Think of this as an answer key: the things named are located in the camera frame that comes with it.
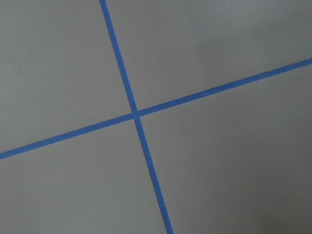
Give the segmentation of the brown paper table cover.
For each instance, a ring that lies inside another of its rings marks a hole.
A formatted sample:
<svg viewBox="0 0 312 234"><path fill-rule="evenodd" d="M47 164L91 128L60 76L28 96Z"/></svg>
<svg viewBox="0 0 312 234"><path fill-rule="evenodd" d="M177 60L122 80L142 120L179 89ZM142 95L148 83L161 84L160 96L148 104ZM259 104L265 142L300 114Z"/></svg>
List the brown paper table cover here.
<svg viewBox="0 0 312 234"><path fill-rule="evenodd" d="M3 0L3 234L309 234L309 0Z"/></svg>

